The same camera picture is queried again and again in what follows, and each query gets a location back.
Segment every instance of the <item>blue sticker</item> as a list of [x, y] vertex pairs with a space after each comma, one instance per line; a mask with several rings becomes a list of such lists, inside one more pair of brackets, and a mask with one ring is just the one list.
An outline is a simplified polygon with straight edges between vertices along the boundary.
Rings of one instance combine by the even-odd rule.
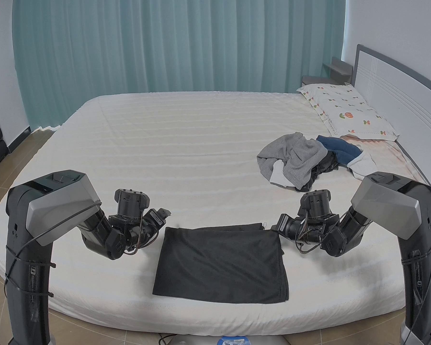
[[217, 345], [251, 345], [247, 337], [244, 336], [222, 336]]

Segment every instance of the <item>black baseboard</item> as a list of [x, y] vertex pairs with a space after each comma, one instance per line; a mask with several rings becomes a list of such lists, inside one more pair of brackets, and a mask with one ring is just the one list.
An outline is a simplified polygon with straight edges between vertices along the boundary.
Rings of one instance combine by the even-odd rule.
[[30, 127], [24, 130], [18, 137], [11, 142], [11, 144], [8, 146], [8, 151], [11, 153], [13, 152], [17, 146], [19, 146], [23, 140], [25, 140], [30, 134]]

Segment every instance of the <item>white wall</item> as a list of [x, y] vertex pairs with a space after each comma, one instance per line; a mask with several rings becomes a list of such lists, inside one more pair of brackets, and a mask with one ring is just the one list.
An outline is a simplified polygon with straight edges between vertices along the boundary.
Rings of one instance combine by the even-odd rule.
[[362, 44], [431, 80], [431, 0], [347, 0], [342, 60]]
[[14, 63], [12, 6], [13, 0], [0, 0], [0, 128], [7, 145], [29, 126]]

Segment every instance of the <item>mattress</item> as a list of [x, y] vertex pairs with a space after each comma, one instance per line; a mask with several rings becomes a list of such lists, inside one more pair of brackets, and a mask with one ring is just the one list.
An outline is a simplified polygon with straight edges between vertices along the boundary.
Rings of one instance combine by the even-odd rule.
[[[40, 149], [15, 185], [57, 170], [90, 178], [107, 215], [118, 188], [140, 190], [150, 207], [171, 210], [168, 226], [275, 224], [296, 216], [301, 193], [270, 184], [255, 156], [283, 134], [329, 135], [299, 94], [169, 92], [101, 96], [86, 102]], [[361, 142], [380, 171], [419, 178], [395, 143]], [[313, 187], [329, 189], [343, 214], [360, 181], [344, 167]], [[0, 274], [7, 215], [0, 203]], [[397, 238], [376, 224], [339, 258], [317, 249], [304, 256], [281, 237], [289, 300], [219, 304], [152, 295], [163, 234], [134, 256], [110, 261], [86, 249], [74, 229], [54, 243], [50, 307], [126, 330], [197, 334], [289, 334], [352, 322], [404, 306]]]

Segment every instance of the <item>black pants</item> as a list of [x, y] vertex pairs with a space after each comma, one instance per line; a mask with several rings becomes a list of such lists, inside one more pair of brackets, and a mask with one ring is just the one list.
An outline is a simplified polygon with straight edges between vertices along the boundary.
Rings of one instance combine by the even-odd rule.
[[167, 227], [153, 294], [219, 303], [289, 298], [279, 235], [262, 224]]

